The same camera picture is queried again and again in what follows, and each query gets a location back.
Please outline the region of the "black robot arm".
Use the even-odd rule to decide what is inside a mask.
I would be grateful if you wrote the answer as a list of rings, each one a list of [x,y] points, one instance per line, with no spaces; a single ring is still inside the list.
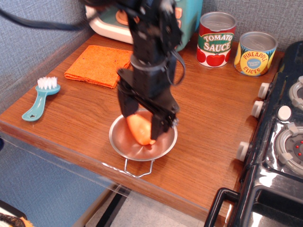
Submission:
[[[152,113],[151,135],[156,140],[173,126],[179,106],[170,92],[176,63],[183,63],[176,51],[182,31],[173,0],[84,0],[98,11],[115,5],[123,10],[133,39],[132,70],[119,69],[118,100],[122,115],[135,114],[140,105]]]

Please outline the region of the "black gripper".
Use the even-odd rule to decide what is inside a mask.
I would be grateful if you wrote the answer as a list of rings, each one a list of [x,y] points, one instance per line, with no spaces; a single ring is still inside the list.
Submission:
[[[177,58],[164,57],[159,62],[144,63],[131,55],[133,70],[119,69],[118,101],[124,117],[135,114],[142,105],[152,113],[151,139],[172,128],[176,122],[179,106],[173,98],[173,85]]]

